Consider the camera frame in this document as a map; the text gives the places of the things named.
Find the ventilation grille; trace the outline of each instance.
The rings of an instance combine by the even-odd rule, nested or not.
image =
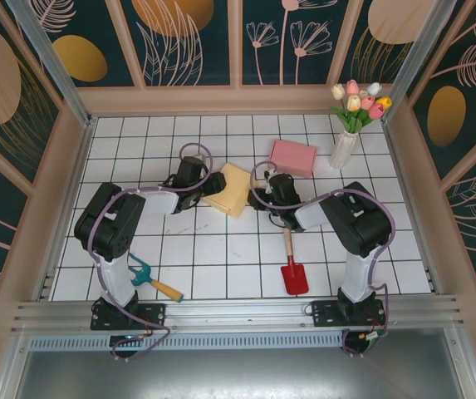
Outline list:
[[[342,332],[278,332],[242,334],[176,334],[165,339],[156,350],[266,349],[290,347],[340,347]],[[111,336],[34,337],[30,352],[110,351]],[[145,349],[159,337],[128,342],[118,350]]]

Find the tulip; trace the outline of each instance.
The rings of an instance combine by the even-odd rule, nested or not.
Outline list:
[[[369,93],[369,96],[373,96],[373,97],[378,96],[378,93],[380,92],[380,90],[381,90],[381,84],[378,82],[375,82],[367,87],[367,93]]]
[[[380,119],[384,115],[384,106],[381,104],[374,104],[369,108],[369,117],[371,119]]]
[[[348,97],[348,101],[346,102],[346,109],[350,112],[354,112],[359,110],[361,107],[361,100],[360,97],[356,94]]]
[[[363,100],[361,100],[361,109],[368,111],[372,105],[374,104],[374,97],[367,96]]]
[[[354,79],[346,83],[346,94],[349,96],[358,96],[360,94],[360,88]]]
[[[331,94],[334,95],[336,100],[340,100],[345,96],[345,89],[343,89],[343,85],[337,83],[336,85],[331,87]]]
[[[383,105],[384,110],[386,110],[387,108],[393,105],[393,101],[391,101],[389,97],[381,97],[378,100],[376,100],[376,104]]]

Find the yellow sponge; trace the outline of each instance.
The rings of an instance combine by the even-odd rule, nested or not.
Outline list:
[[[238,218],[247,204],[248,191],[250,190],[250,173],[230,164],[226,164],[221,172],[227,183],[224,190],[204,197],[203,201],[225,214]]]

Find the pink sponge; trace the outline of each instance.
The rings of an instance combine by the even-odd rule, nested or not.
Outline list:
[[[276,140],[270,161],[277,164],[281,172],[301,177],[312,177],[317,148],[292,141]]]

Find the gray floor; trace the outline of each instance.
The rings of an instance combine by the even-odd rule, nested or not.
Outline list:
[[[114,362],[106,352],[36,352],[18,398],[457,399],[438,330],[392,332],[368,357],[339,348],[161,351]]]

